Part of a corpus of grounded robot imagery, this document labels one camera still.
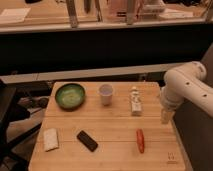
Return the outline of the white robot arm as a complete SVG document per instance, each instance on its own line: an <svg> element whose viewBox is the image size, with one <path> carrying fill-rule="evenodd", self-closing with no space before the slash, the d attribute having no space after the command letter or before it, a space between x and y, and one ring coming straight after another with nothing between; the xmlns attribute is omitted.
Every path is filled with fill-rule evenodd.
<svg viewBox="0 0 213 171"><path fill-rule="evenodd" d="M213 117L213 88L204 83L206 76L205 66L198 61L185 63L165 73L165 86L159 94L162 124L172 119L185 99Z"/></svg>

